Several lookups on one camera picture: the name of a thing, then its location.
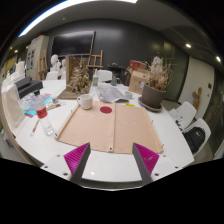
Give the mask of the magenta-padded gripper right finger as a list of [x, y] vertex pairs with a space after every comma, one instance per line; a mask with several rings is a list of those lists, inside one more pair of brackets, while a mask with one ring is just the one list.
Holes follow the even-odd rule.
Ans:
[[181, 170], [181, 167], [167, 155], [159, 155], [137, 143], [132, 146], [132, 154], [137, 163], [143, 185]]

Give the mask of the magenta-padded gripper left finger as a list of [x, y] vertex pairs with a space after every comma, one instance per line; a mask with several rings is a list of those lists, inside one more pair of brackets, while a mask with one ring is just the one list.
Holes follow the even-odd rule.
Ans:
[[79, 184], [91, 153], [90, 144], [81, 145], [65, 155], [57, 154], [42, 169], [72, 183]]

